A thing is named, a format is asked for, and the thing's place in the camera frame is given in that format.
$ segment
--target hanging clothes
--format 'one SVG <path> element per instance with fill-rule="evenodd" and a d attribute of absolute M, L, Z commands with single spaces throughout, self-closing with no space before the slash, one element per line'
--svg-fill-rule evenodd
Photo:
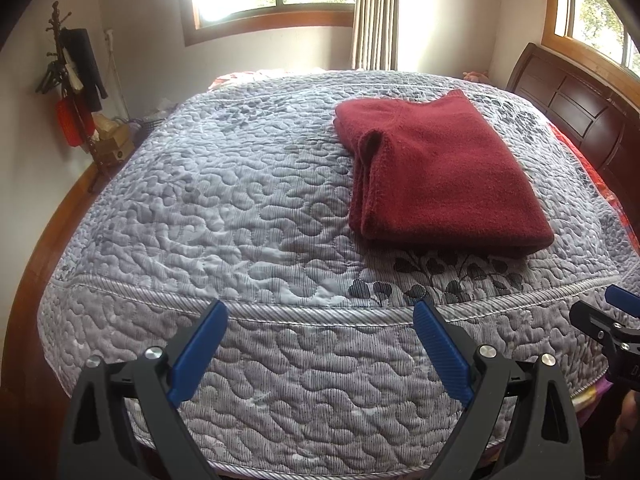
<path fill-rule="evenodd" d="M 89 33 L 85 28 L 63 28 L 60 30 L 60 41 L 76 65 L 78 77 L 84 85 L 82 95 L 87 107 L 92 112 L 99 112 L 102 110 L 100 98 L 106 99 L 109 95 L 95 62 Z"/>

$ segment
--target wall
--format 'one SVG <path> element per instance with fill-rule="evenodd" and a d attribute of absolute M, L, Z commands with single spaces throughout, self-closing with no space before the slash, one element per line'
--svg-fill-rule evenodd
<path fill-rule="evenodd" d="M 527 46 L 540 44 L 545 26 L 546 0 L 502 0 L 490 79 L 505 88 Z"/>
<path fill-rule="evenodd" d="M 500 0 L 399 0 L 400 70 L 462 77 L 489 69 Z"/>
<path fill-rule="evenodd" d="M 219 75 L 261 68 L 350 66 L 350 27 L 299 27 L 239 34 L 185 47 L 178 0 L 100 0 L 123 94 L 140 117 L 161 98 L 180 102 Z"/>
<path fill-rule="evenodd" d="M 44 31 L 53 1 L 33 0 L 0 51 L 0 360 L 24 267 L 56 207 L 90 163 L 63 139 L 54 114 L 56 92 L 34 92 L 50 61 L 46 53 L 55 50 L 51 33 Z M 65 26 L 89 30 L 105 74 L 98 0 L 59 1 L 65 14 L 73 12 Z M 109 100 L 105 111 L 114 113 Z"/>

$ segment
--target wooden coat rack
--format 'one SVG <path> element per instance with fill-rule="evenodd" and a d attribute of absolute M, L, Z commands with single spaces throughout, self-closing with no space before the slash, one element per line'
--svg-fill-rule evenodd
<path fill-rule="evenodd" d="M 54 83 L 53 85 L 55 86 L 56 83 L 60 84 L 60 87 L 62 89 L 62 98 L 65 98 L 67 96 L 73 97 L 74 90 L 71 85 L 71 81 L 69 79 L 69 72 L 66 69 L 67 60 L 65 59 L 64 49 L 62 46 L 62 42 L 60 41 L 60 30 L 61 30 L 62 23 L 64 23 L 64 21 L 69 16 L 71 16 L 71 12 L 68 13 L 64 18 L 60 19 L 60 9 L 58 8 L 58 5 L 59 5 L 58 2 L 53 2 L 53 5 L 52 5 L 53 12 L 51 14 L 51 19 L 49 20 L 50 27 L 46 28 L 47 32 L 50 30 L 53 31 L 53 38 L 56 42 L 56 51 L 48 52 L 47 56 L 56 58 L 56 60 L 49 65 L 49 71 L 53 70 L 54 72 L 54 74 L 52 74 L 52 78 L 53 78 L 52 81 Z M 76 100 L 72 98 L 70 99 L 70 102 L 72 103 L 72 106 L 73 106 L 72 115 L 73 115 L 76 129 L 80 133 L 82 142 L 84 142 L 85 145 L 87 146 L 87 149 L 89 150 L 89 153 L 91 153 L 91 156 L 94 159 L 94 163 L 98 168 L 98 172 L 89 186 L 89 192 L 93 192 L 95 184 L 97 183 L 100 176 L 106 177 L 108 181 L 111 179 L 111 174 L 109 172 L 107 165 L 105 165 L 105 163 L 100 160 L 100 157 L 98 156 L 98 153 L 95 148 L 94 140 L 91 138 L 91 136 L 87 135 L 87 132 L 84 127 L 84 123 L 82 122 L 82 116 L 80 114 L 80 111 L 78 110 L 78 104 L 76 103 Z"/>

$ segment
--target red fleece blanket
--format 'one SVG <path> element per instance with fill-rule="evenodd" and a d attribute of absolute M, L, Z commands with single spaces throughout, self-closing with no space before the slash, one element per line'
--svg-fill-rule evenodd
<path fill-rule="evenodd" d="M 355 159 L 349 226 L 364 238 L 512 258 L 553 243 L 527 177 L 460 90 L 350 100 L 335 114 Z"/>

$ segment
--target wooden floor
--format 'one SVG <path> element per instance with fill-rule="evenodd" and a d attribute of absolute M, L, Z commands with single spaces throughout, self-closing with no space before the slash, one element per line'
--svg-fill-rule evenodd
<path fill-rule="evenodd" d="M 58 439 L 68 397 L 44 360 L 36 330 L 40 298 L 66 244 L 104 183 L 88 192 L 96 169 L 76 182 L 45 228 L 24 271 L 12 306 L 0 383 L 0 478 L 55 478 Z M 608 437 L 625 390 L 613 388 L 582 430 L 587 462 L 606 461 Z M 157 455 L 144 450 L 156 478 L 165 478 Z"/>

